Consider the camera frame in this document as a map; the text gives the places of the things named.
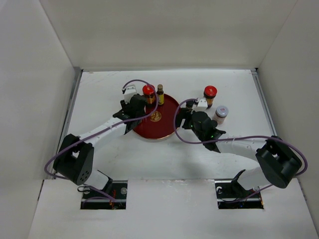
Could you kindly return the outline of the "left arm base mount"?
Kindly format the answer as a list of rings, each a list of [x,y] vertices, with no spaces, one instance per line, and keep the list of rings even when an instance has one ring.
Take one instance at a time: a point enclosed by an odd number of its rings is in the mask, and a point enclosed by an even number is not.
[[[109,181],[103,189],[92,186],[79,186],[77,191],[82,194],[81,210],[125,210],[127,204],[128,181]]]

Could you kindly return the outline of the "white lid seasoning jar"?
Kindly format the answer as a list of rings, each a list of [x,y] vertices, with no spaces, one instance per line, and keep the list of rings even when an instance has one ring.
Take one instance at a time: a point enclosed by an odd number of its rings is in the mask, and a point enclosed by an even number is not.
[[[226,106],[218,106],[215,110],[213,120],[215,120],[218,124],[222,124],[228,116],[228,113],[229,109]]]

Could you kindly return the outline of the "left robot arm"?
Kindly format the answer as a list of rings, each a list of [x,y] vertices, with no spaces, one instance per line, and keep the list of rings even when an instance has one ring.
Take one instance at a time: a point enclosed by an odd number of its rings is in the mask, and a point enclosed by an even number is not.
[[[53,169],[74,184],[95,188],[100,198],[108,198],[112,192],[112,179],[93,168],[94,153],[112,140],[123,136],[137,127],[145,116],[146,98],[139,94],[128,103],[121,101],[122,109],[101,126],[85,134],[68,134],[59,151],[68,149],[53,162]]]

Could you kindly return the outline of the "yellow label oil bottle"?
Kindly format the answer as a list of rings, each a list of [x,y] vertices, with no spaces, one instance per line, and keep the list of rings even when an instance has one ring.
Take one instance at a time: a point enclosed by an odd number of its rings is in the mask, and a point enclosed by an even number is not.
[[[164,91],[163,91],[163,85],[162,84],[158,84],[157,96],[158,96],[159,105],[163,105],[164,104]]]

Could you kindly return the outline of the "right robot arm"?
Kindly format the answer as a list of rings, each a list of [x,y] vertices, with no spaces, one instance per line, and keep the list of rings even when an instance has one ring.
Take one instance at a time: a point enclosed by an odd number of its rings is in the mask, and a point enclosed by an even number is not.
[[[302,166],[298,156],[287,143],[272,136],[230,136],[217,129],[217,122],[206,112],[181,109],[174,115],[174,127],[191,130],[209,151],[229,153],[256,161],[254,169],[241,170],[231,184],[231,191],[243,197],[250,189],[268,184],[285,189]]]

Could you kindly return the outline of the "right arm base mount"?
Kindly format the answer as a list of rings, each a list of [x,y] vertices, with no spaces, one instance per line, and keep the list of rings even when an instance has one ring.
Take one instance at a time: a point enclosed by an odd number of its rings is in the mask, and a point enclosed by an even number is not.
[[[253,189],[246,190],[239,183],[238,179],[245,170],[241,170],[232,179],[215,180],[215,191],[217,206],[219,209],[263,209],[261,194],[255,194]]]

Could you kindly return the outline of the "black cap pepper bottle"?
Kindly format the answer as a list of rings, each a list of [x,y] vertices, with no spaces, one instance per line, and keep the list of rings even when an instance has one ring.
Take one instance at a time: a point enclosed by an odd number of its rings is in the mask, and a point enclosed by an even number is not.
[[[187,101],[185,108],[186,108],[187,110],[192,110],[193,105],[194,105],[194,101],[193,101],[193,100]]]

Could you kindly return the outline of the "red lid sauce jar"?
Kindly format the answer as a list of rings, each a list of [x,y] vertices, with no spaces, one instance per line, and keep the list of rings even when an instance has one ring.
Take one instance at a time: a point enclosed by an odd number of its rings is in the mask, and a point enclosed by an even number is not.
[[[144,85],[142,88],[143,95],[147,100],[148,105],[153,105],[156,102],[155,91],[152,85]]]

